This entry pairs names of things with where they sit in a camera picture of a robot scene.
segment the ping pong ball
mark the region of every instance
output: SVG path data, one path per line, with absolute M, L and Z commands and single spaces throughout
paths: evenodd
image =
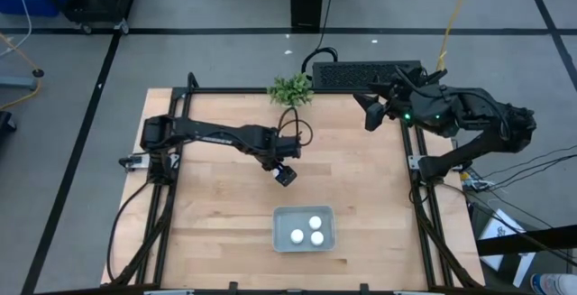
M 303 231 L 301 231 L 299 229 L 292 231 L 292 233 L 290 234 L 290 241 L 292 241 L 292 243 L 294 243 L 294 244 L 299 244 L 299 243 L 303 242 L 304 238 L 305 238 L 305 235 L 303 234 Z
M 322 233 L 320 232 L 314 232 L 311 236 L 310 236 L 310 242 L 313 245 L 321 245 L 325 240 L 325 237 L 323 236 Z
M 319 229 L 322 224 L 323 221 L 321 221 L 321 217 L 310 217 L 310 219 L 308 220 L 308 225 L 310 226 L 310 228 L 314 230 Z

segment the potted plant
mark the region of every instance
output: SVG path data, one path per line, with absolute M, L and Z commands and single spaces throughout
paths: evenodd
M 313 100 L 311 85 L 303 73 L 295 74 L 292 78 L 278 76 L 274 79 L 274 86 L 267 88 L 267 93 L 271 103 L 297 107 Z

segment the wooden tabletop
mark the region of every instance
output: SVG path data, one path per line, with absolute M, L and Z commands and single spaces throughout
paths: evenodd
M 169 96 L 170 89 L 149 90 L 142 120 L 166 114 Z M 197 94 L 192 99 L 190 118 L 230 126 L 276 126 L 284 110 L 259 94 Z M 399 122 L 385 120 L 375 132 L 366 132 L 364 113 L 350 95 L 316 95 L 313 105 L 300 107 L 298 114 L 312 125 L 315 138 L 303 148 L 300 159 L 286 160 L 298 173 L 287 188 L 253 157 L 232 147 L 185 146 L 163 288 L 226 289 L 229 281 L 238 281 L 245 290 L 358 290 L 360 283 L 369 283 L 371 290 L 426 290 Z M 140 130 L 136 152 L 141 150 Z M 303 130 L 305 141 L 308 132 Z M 450 140 L 427 133 L 426 145 L 430 154 L 452 148 Z M 145 177 L 145 171 L 128 174 L 123 203 Z M 455 173 L 445 181 L 460 186 Z M 115 274 L 142 242 L 151 191 L 148 187 L 135 199 L 119 221 L 112 260 Z M 442 187 L 437 187 L 436 195 L 449 248 L 483 283 L 463 196 Z M 308 205 L 333 208 L 335 249 L 275 252 L 274 208 Z M 436 281 L 442 284 L 438 256 L 432 249 Z M 147 281 L 153 270 L 149 266 Z

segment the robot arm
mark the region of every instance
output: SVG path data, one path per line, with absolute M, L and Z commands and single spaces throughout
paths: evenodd
M 423 181 L 439 181 L 451 168 L 470 165 L 488 152 L 519 152 L 531 142 L 536 129 L 533 111 L 501 104 L 481 88 L 439 85 L 446 70 L 423 76 L 421 69 L 409 73 L 397 69 L 397 74 L 391 81 L 369 85 L 376 97 L 354 95 L 366 112 L 366 130 L 374 131 L 386 115 L 443 137 L 453 137 L 459 129 L 482 131 L 470 143 L 442 156 L 421 158 Z M 379 97 L 387 102 L 379 103 Z
M 256 124 L 229 127 L 159 115 L 146 119 L 142 129 L 140 145 L 151 157 L 149 179 L 166 183 L 171 165 L 167 150 L 180 143 L 192 142 L 229 145 L 252 155 L 264 170 L 273 171 L 275 179 L 284 187 L 297 177 L 297 173 L 282 162 L 287 157 L 300 157 L 298 134 L 280 137 L 279 129 Z

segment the black cable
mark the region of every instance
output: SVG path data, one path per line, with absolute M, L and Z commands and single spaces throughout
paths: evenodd
M 138 188 L 123 203 L 122 206 L 120 206 L 120 209 L 118 210 L 118 213 L 116 213 L 116 217 L 114 218 L 114 222 L 112 224 L 112 231 L 110 232 L 110 236 L 108 238 L 108 248 L 106 249 L 106 273 L 108 274 L 108 278 L 110 279 L 110 281 L 113 281 L 115 279 L 115 277 L 112 273 L 112 267 L 110 265 L 110 257 L 111 257 L 111 253 L 112 253 L 112 245 L 114 242 L 114 234 L 116 232 L 116 225 L 118 224 L 118 219 L 120 218 L 120 215 L 122 215 L 122 213 L 124 212 L 124 209 L 126 208 L 126 206 L 128 206 L 128 204 L 130 204 L 130 202 L 133 201 L 133 199 L 135 199 L 136 196 L 138 196 L 148 185 L 149 185 L 149 181 L 144 182 L 144 184 L 140 188 Z
M 553 228 L 553 226 L 551 226 L 549 223 L 545 222 L 543 219 L 541 219 L 541 218 L 539 218 L 539 217 L 536 217 L 535 215 L 532 215 L 532 214 L 528 213 L 526 210 L 524 210 L 524 209 L 522 209 L 522 208 L 520 208 L 520 207 L 518 207 L 518 206 L 516 206 L 516 205 L 513 205 L 513 204 L 511 204 L 510 202 L 506 201 L 505 199 L 501 198 L 499 195 L 497 195 L 497 193 L 496 193 L 495 191 L 489 190 L 489 192 L 492 193 L 493 196 L 495 196 L 498 200 L 500 200 L 500 201 L 503 202 L 504 204 L 507 204 L 507 205 L 513 207 L 514 209 L 516 209 L 516 210 L 520 211 L 521 213 L 523 213 L 523 214 L 525 214 L 525 215 L 533 218 L 534 220 L 543 223 L 545 226 L 547 226 L 547 227 L 549 227 L 549 228 Z
M 489 174 L 481 177 L 480 180 L 484 180 L 484 179 L 486 179 L 487 177 L 492 176 L 493 174 L 497 174 L 497 173 L 509 171 L 509 170 L 511 170 L 511 169 L 515 169 L 515 168 L 518 168 L 518 167 L 520 167 L 520 166 L 529 164 L 529 163 L 532 162 L 532 161 L 535 161 L 535 160 L 538 160 L 538 159 L 542 159 L 542 158 L 544 158 L 544 157 L 546 157 L 546 156 L 549 156 L 549 155 L 551 155 L 551 154 L 554 154 L 554 153 L 557 153 L 557 152 L 563 152 L 563 151 L 570 151 L 570 150 L 572 150 L 572 149 L 574 149 L 574 148 L 577 148 L 577 144 L 575 144 L 575 145 L 573 145 L 573 146 L 571 146 L 571 147 L 568 147 L 568 148 L 563 148 L 563 149 L 557 149 L 557 150 L 554 150 L 554 151 L 550 151 L 549 153 L 536 156 L 536 157 L 534 157 L 533 159 L 531 159 L 531 160 L 529 160 L 529 161 L 524 161 L 524 162 L 522 162 L 522 163 L 519 163 L 519 164 L 510 166 L 510 167 L 508 167 L 508 168 L 506 168 L 506 169 L 503 169 L 503 170 L 493 171 L 493 172 L 491 172 L 491 173 L 489 173 Z
M 285 111 L 282 113 L 282 115 L 280 115 L 279 124 L 277 124 L 277 137 L 279 137 L 280 131 L 282 131 L 282 128 L 284 128 L 284 127 L 286 126 L 286 124 L 282 124 L 282 122 L 285 120 L 285 115 L 287 115 L 287 113 L 288 113 L 289 111 L 291 111 L 291 110 L 292 110 L 292 112 L 295 113 L 295 120 L 292 121 L 292 122 L 296 122 L 296 123 L 297 123 L 297 124 L 296 124 L 295 139 L 296 139 L 296 142 L 297 142 L 297 144 L 298 144 L 298 136 L 299 136 L 299 134 L 300 134 L 300 132 L 298 131 L 298 122 L 301 121 L 301 120 L 298 120 L 298 111 L 297 111 L 297 109 L 296 109 L 295 107 L 293 107 L 293 106 L 290 107 L 290 108 L 288 108 L 287 110 L 285 110 Z
M 482 204 L 487 205 L 481 198 L 475 196 L 474 194 L 467 194 L 466 192 L 462 191 L 461 189 L 459 189 L 459 188 L 457 188 L 457 187 L 455 187 L 455 186 L 452 186 L 452 185 L 448 185 L 448 184 L 446 184 L 446 183 L 442 183 L 441 185 L 442 185 L 442 186 L 449 187 L 449 188 L 452 188 L 452 189 L 455 189 L 455 190 L 461 192 L 461 193 L 465 196 L 465 198 L 468 198 L 469 196 L 473 196 L 474 198 L 476 198 L 477 200 L 479 200 Z M 494 213 L 495 215 L 493 215 L 493 214 L 489 213 L 487 210 L 485 210 L 485 209 L 482 208 L 482 207 L 479 207 L 479 206 L 475 206 L 475 207 L 478 208 L 478 209 L 479 209 L 480 211 L 482 211 L 483 213 L 485 213 L 487 216 L 495 218 L 495 219 L 498 220 L 501 224 L 503 224 L 504 226 L 506 226 L 506 227 L 508 227 L 509 229 L 511 229 L 511 231 L 515 232 L 517 235 L 519 235 L 519 236 L 521 236 L 522 238 L 526 239 L 529 243 L 531 243 L 531 244 L 533 244 L 533 245 L 536 245 L 536 246 L 540 247 L 541 249 L 543 249 L 544 251 L 547 251 L 547 252 L 549 252 L 550 254 L 552 254 L 552 255 L 554 255 L 554 256 L 556 256 L 556 257 L 558 257 L 558 258 L 560 258 L 560 259 L 562 259 L 562 260 L 564 260 L 564 261 L 566 261 L 566 262 L 568 262 L 570 265 L 577 267 L 577 263 L 574 262 L 573 260 L 571 260 L 571 259 L 572 259 L 571 257 L 568 257 L 567 255 L 564 255 L 564 254 L 559 254 L 559 253 L 556 252 L 554 249 L 551 249 L 550 247 L 548 247 L 548 246 L 540 243 L 539 241 L 537 241 L 537 240 L 534 239 L 533 237 L 526 235 L 524 232 L 519 232 L 516 227 L 514 227 L 514 226 L 510 225 L 509 223 L 505 222 L 501 217 L 499 217 L 499 215 L 498 215 L 497 213 Z
M 316 46 L 315 51 L 318 51 L 318 49 L 321 48 L 321 44 L 323 43 L 323 38 L 325 38 L 325 29 L 326 29 L 326 23 L 328 20 L 328 12 L 331 10 L 331 2 L 333 2 L 333 0 L 328 0 L 328 3 L 326 4 L 325 23 L 323 23 L 323 29 L 321 31 L 321 39 L 318 41 L 318 45 Z
M 469 288 L 483 288 L 476 280 L 474 280 L 471 275 L 463 268 L 459 263 L 459 260 L 454 256 L 451 249 L 447 246 L 444 240 L 439 236 L 439 234 L 433 229 L 433 223 L 426 216 L 425 208 L 423 204 L 416 207 L 415 216 L 417 218 L 418 224 L 423 227 L 425 232 L 428 234 L 429 238 L 433 241 L 440 255 L 442 255 L 449 267 L 453 270 L 453 273 L 463 285 L 463 287 Z
M 408 191 L 408 201 L 410 201 L 411 204 L 415 204 L 415 198 L 413 197 L 414 190 L 415 190 L 414 188 L 411 188 L 411 189 Z M 429 194 L 428 194 L 428 193 L 426 193 L 425 197 L 424 197 L 423 199 L 421 199 L 421 202 L 418 203 L 418 205 L 423 205 L 423 204 L 425 204 L 425 202 L 426 202 L 427 199 L 429 199 Z
M 519 181 L 524 180 L 524 179 L 526 179 L 526 178 L 528 178 L 528 177 L 531 177 L 531 176 L 533 176 L 533 175 L 536 175 L 537 173 L 543 172 L 543 171 L 545 171 L 545 170 L 547 170 L 547 169 L 555 166 L 556 164 L 558 164 L 558 163 L 560 163 L 560 162 L 562 162 L 562 161 L 567 161 L 567 160 L 570 160 L 570 159 L 572 159 L 572 158 L 574 158 L 574 157 L 577 157 L 577 154 L 567 155 L 567 156 L 564 156 L 564 157 L 561 157 L 561 158 L 557 158 L 557 159 L 555 159 L 555 160 L 547 161 L 547 162 L 544 162 L 544 163 L 541 163 L 541 164 L 537 164 L 537 165 L 534 165 L 534 166 L 532 166 L 532 167 L 523 169 L 523 170 L 521 170 L 521 171 L 513 174 L 512 176 L 506 178 L 505 180 L 500 181 L 500 182 L 494 184 L 493 186 L 490 186 L 490 190 L 497 190 L 497 189 L 501 189 L 501 188 L 506 188 L 506 187 L 512 185 L 512 184 L 515 183 L 515 182 L 519 182 Z M 519 174 L 521 174 L 521 173 L 523 173 L 523 172 L 530 171 L 530 170 L 532 170 L 532 169 L 536 169 L 536 168 L 542 167 L 542 166 L 545 166 L 545 167 L 544 167 L 543 169 L 539 170 L 539 171 L 534 171 L 534 172 L 532 172 L 531 174 L 527 174 L 526 176 L 523 176 L 523 177 L 521 177 L 521 178 L 519 178 L 519 179 L 512 180 L 513 178 L 515 178 L 516 176 L 518 176 Z M 508 184 L 506 184 L 506 185 L 504 185 L 504 186 L 500 186 L 500 185 L 502 185 L 503 183 L 508 182 L 508 181 L 510 181 L 510 180 L 512 180 L 510 183 L 508 183 Z
M 324 47 L 318 50 L 314 50 L 313 52 L 311 52 L 310 54 L 308 54 L 308 56 L 305 57 L 305 59 L 303 60 L 303 63 L 300 64 L 300 72 L 303 74 L 307 73 L 307 64 L 310 60 L 313 59 L 313 57 L 315 57 L 316 55 L 318 55 L 319 53 L 328 53 L 331 56 L 333 56 L 333 62 L 337 62 L 339 61 L 339 55 L 338 52 L 336 51 L 335 48 L 333 47 Z M 309 80 L 312 80 L 313 77 L 307 75 L 307 78 Z
M 313 128 L 310 126 L 310 124 L 308 124 L 306 121 L 304 121 L 302 119 L 298 119 L 298 121 L 300 123 L 304 124 L 308 128 L 308 131 L 310 132 L 310 138 L 308 139 L 308 142 L 300 144 L 300 146 L 307 146 L 307 145 L 311 144 L 311 142 L 313 142 Z M 283 126 L 280 127 L 279 133 L 280 133 L 280 131 L 282 131 L 282 129 L 284 127 L 286 127 L 287 125 L 292 124 L 294 122 L 296 122 L 296 119 L 292 119 L 292 120 L 287 121 Z
M 154 227 L 151 229 L 151 232 L 142 241 L 142 244 L 136 251 L 136 254 L 132 258 L 132 260 L 124 267 L 120 275 L 118 275 L 118 277 L 109 284 L 127 285 L 130 282 L 130 279 L 134 276 L 134 273 L 146 258 L 146 254 L 151 250 L 152 246 L 156 242 L 156 239 L 169 225 L 169 219 L 173 208 L 174 208 L 174 195 L 171 195 L 169 193 L 169 195 L 166 198 L 164 209 L 162 209 L 162 214 L 160 214 L 160 217 L 157 220 Z

